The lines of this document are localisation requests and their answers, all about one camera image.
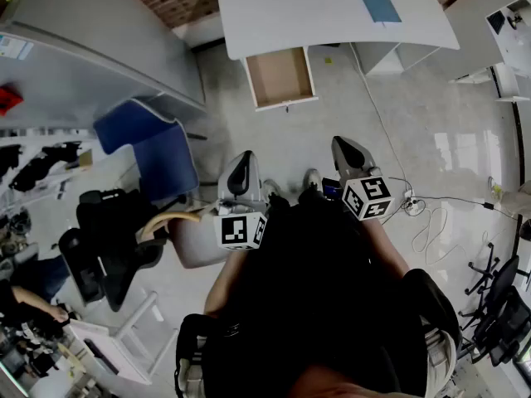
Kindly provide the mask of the person's black shirt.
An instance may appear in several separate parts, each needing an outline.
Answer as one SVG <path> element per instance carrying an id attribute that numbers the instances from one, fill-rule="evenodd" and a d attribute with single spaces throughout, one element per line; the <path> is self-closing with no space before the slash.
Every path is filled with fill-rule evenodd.
<path id="1" fill-rule="evenodd" d="M 394 278 L 367 241 L 364 259 L 303 262 L 249 250 L 219 316 L 202 311 L 183 320 L 178 398 L 289 398 L 315 371 L 425 398 L 425 334 L 444 330 L 458 349 L 455 311 L 426 271 L 410 267 Z"/>

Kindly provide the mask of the grey side table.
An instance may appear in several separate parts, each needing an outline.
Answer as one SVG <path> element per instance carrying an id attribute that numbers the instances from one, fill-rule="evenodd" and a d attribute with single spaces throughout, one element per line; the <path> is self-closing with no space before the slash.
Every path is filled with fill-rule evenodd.
<path id="1" fill-rule="evenodd" d="M 448 81 L 502 61 L 487 17 L 497 12 L 503 3 L 504 0 L 456 0 L 445 10 L 460 45 L 458 50 L 442 51 L 439 56 Z"/>

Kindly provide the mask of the white desk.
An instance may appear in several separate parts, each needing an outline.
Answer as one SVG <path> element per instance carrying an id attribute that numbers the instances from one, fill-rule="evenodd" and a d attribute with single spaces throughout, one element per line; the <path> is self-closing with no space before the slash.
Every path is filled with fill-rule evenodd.
<path id="1" fill-rule="evenodd" d="M 231 59 L 352 43 L 365 75 L 402 73 L 460 45 L 437 0 L 391 0 L 401 23 L 375 23 L 363 0 L 218 0 Z"/>

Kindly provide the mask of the blue and white paper label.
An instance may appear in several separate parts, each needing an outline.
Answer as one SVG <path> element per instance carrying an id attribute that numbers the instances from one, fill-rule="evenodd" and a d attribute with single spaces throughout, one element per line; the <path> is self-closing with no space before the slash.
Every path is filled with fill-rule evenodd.
<path id="1" fill-rule="evenodd" d="M 34 47 L 34 43 L 12 36 L 0 35 L 0 57 L 23 61 Z"/>

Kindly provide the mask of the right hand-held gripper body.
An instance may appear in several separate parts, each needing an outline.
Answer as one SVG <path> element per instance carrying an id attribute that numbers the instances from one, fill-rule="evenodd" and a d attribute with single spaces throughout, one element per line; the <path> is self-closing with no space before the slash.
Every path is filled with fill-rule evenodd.
<path id="1" fill-rule="evenodd" d="M 324 177 L 322 187 L 329 200 L 341 201 L 359 221 L 387 216 L 395 201 L 379 167 L 371 167 L 359 177 Z"/>

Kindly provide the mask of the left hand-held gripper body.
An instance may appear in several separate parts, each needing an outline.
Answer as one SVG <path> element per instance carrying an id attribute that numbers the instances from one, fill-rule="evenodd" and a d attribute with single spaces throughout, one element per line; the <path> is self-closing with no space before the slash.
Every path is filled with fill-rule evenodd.
<path id="1" fill-rule="evenodd" d="M 213 217 L 218 246 L 225 250 L 258 249 L 266 230 L 266 210 L 264 199 L 219 198 Z"/>

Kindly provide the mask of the person's left forearm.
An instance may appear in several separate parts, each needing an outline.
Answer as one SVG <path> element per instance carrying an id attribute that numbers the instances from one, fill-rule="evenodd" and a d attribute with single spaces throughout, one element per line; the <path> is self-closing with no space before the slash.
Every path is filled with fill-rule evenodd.
<path id="1" fill-rule="evenodd" d="M 219 313 L 226 307 L 248 253 L 249 250 L 233 250 L 227 257 L 207 295 L 203 310 L 204 315 L 217 318 Z"/>

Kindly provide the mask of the black bags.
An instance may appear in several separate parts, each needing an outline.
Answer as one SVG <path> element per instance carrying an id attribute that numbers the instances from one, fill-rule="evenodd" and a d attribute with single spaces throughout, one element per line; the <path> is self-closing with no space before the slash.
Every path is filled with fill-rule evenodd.
<path id="1" fill-rule="evenodd" d="M 16 176 L 7 182 L 7 186 L 18 192 L 28 192 L 35 187 L 38 181 L 43 180 L 58 162 L 73 163 L 77 160 L 77 151 L 81 141 L 58 143 L 45 146 L 41 151 L 22 167 Z M 5 183 L 4 178 L 9 169 L 18 168 L 19 156 L 22 146 L 19 144 L 0 147 L 0 185 Z"/>

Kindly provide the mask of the black swivel chair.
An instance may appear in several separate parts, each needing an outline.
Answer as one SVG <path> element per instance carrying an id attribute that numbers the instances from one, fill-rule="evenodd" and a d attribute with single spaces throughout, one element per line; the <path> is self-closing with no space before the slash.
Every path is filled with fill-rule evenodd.
<path id="1" fill-rule="evenodd" d="M 458 312 L 460 317 L 468 320 L 460 330 L 474 329 L 470 339 L 463 339 L 458 357 L 469 356 L 474 364 L 489 357 L 492 366 L 499 366 L 517 356 L 520 343 L 531 332 L 531 307 L 514 286 L 519 276 L 531 280 L 531 272 L 519 268 L 517 255 L 501 264 L 494 256 L 494 244 L 489 242 L 487 247 L 490 254 L 484 269 L 473 262 L 468 263 L 468 267 L 481 277 L 464 293 L 467 296 L 478 294 L 480 301 L 474 311 Z"/>

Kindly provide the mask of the blue padded chair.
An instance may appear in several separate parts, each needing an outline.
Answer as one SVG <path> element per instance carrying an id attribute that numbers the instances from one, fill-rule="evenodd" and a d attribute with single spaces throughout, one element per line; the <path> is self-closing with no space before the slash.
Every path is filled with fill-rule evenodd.
<path id="1" fill-rule="evenodd" d="M 128 99 L 93 124 L 105 154 L 133 148 L 140 185 L 150 201 L 187 194 L 199 177 L 180 121 L 165 119 L 138 99 Z"/>

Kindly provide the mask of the white power strip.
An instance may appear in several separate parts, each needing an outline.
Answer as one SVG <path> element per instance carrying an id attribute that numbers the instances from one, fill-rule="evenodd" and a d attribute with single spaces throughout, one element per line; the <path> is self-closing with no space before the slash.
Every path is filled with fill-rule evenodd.
<path id="1" fill-rule="evenodd" d="M 409 216 L 418 216 L 421 213 L 419 201 L 415 197 L 414 190 L 412 188 L 408 188 L 404 192 L 404 200 L 402 203 L 402 209 Z"/>

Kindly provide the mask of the blue notebook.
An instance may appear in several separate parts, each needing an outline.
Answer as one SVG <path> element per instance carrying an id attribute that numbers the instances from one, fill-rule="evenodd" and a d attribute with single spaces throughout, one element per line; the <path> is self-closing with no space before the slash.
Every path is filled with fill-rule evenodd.
<path id="1" fill-rule="evenodd" d="M 363 3 L 375 23 L 402 22 L 391 0 L 363 0 Z"/>

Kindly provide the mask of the person's right forearm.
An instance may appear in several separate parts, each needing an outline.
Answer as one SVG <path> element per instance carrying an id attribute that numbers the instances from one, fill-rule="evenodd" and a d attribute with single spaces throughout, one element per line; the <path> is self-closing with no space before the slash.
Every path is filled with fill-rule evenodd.
<path id="1" fill-rule="evenodd" d="M 410 267 L 391 242 L 380 220 L 365 220 L 361 222 L 361 225 L 378 263 L 394 278 L 402 279 Z"/>

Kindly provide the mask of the red box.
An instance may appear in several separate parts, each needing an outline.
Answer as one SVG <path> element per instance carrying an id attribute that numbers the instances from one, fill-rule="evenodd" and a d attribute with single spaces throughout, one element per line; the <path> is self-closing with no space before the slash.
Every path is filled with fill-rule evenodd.
<path id="1" fill-rule="evenodd" d="M 22 103 L 24 99 L 14 83 L 0 85 L 0 116 L 7 113 Z"/>

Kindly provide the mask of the black office chair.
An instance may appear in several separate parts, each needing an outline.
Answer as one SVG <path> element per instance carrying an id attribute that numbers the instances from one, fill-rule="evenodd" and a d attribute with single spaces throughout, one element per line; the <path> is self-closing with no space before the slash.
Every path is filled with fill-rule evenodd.
<path id="1" fill-rule="evenodd" d="M 157 214 L 138 190 L 80 195 L 79 226 L 62 235 L 59 249 L 85 304 L 107 299 L 118 312 L 135 274 L 160 261 L 168 233 L 160 228 L 145 241 L 136 236 Z"/>

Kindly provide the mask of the white shelf cabinet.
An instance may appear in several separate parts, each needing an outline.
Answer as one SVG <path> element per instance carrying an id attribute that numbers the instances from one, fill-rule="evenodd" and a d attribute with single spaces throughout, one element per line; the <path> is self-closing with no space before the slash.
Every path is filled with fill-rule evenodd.
<path id="1" fill-rule="evenodd" d="M 501 54 L 501 62 L 493 66 L 498 101 L 530 101 L 531 97 L 521 93 L 519 83 L 531 80 L 531 0 L 512 2 L 490 14 L 486 21 Z"/>

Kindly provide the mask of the person's right grey shoe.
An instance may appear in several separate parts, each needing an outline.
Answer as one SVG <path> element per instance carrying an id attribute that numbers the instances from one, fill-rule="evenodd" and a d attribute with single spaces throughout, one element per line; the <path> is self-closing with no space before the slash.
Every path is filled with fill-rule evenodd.
<path id="1" fill-rule="evenodd" d="M 323 191 L 322 177 L 317 169 L 310 168 L 306 171 L 303 180 L 303 187 L 305 190 L 314 189 L 318 192 Z"/>

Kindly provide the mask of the person's black trousers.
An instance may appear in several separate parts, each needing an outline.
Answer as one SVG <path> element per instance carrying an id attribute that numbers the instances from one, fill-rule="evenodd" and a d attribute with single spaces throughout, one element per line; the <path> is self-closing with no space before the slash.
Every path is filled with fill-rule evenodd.
<path id="1" fill-rule="evenodd" d="M 265 256 L 309 262 L 368 255 L 361 223 L 322 192 L 304 190 L 293 206 L 284 197 L 272 197 L 268 215 L 259 249 Z"/>

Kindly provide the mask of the person's beige bag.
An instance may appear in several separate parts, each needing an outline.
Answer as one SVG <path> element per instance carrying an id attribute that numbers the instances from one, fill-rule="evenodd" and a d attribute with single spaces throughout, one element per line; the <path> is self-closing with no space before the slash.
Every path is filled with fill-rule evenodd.
<path id="1" fill-rule="evenodd" d="M 425 334 L 427 374 L 425 398 L 435 398 L 453 374 L 457 349 L 451 335 L 438 328 Z"/>

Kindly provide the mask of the small white table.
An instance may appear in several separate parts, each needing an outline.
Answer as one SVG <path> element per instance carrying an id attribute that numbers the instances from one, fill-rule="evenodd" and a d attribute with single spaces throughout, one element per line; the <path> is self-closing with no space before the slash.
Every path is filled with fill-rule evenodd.
<path id="1" fill-rule="evenodd" d="M 107 372 L 143 385 L 153 383 L 154 373 L 178 335 L 177 329 L 166 324 L 156 292 L 117 328 L 79 320 L 69 327 Z"/>

